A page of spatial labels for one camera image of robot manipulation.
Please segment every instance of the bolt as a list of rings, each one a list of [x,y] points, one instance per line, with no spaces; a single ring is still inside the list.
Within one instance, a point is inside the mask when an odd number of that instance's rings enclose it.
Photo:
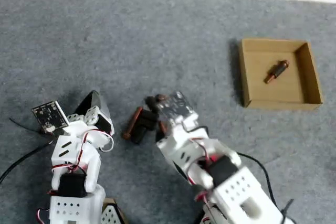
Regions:
[[[135,125],[135,123],[137,122],[137,119],[142,111],[142,107],[137,107],[137,110],[135,111],[135,113],[133,114],[127,129],[122,133],[121,137],[125,140],[129,140],[131,138],[131,132],[133,130],[133,127]]]

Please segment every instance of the carpet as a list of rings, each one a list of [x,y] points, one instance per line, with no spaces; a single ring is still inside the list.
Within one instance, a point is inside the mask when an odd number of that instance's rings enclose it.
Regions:
[[[311,42],[324,104],[313,112],[242,107],[242,38]],[[92,89],[116,135],[98,182],[130,223],[193,223],[202,205],[150,133],[120,133],[143,98],[181,90],[210,136],[259,159],[280,208],[298,223],[336,219],[336,5],[277,0],[0,0],[0,171],[46,139],[30,109],[57,100],[71,113]],[[35,223],[49,206],[53,147],[16,167],[0,186],[0,223]],[[260,168],[243,161],[267,190]]]

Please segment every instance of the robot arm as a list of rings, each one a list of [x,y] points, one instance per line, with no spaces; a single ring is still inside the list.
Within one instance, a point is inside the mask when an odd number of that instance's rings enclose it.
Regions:
[[[207,127],[180,92],[157,104],[165,137],[156,144],[189,184],[200,188],[205,202],[203,223],[293,224],[272,203],[239,155],[210,139]]]
[[[105,190],[97,184],[101,165],[98,150],[113,149],[114,128],[99,93],[89,93],[75,113],[67,117],[56,101],[32,111],[46,132],[58,135],[51,157],[50,223],[99,224],[110,220],[122,223],[118,215],[102,217]],[[39,214],[37,219],[43,223]]]

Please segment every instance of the cardboard tray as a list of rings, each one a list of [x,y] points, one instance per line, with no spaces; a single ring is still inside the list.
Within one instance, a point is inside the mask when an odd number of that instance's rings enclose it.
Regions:
[[[302,40],[243,39],[239,46],[244,106],[313,110],[323,103],[310,44]],[[289,67],[271,83],[264,82],[279,61]]]

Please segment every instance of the copper bolt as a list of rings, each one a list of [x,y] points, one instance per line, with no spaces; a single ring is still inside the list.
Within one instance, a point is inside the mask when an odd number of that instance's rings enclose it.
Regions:
[[[265,79],[266,84],[269,84],[273,79],[278,78],[278,76],[281,75],[281,73],[284,72],[285,69],[288,67],[289,67],[288,60],[281,61]]]
[[[123,139],[129,140],[131,138],[131,132],[133,130],[133,127],[134,127],[135,123],[137,122],[137,119],[138,119],[142,109],[143,109],[142,107],[137,107],[137,110],[135,111],[131,120],[128,123],[127,129],[121,134],[121,137]]]
[[[160,128],[160,131],[162,131],[164,134],[167,132],[167,128],[166,128],[166,126],[163,124],[162,121],[159,121],[159,128]]]

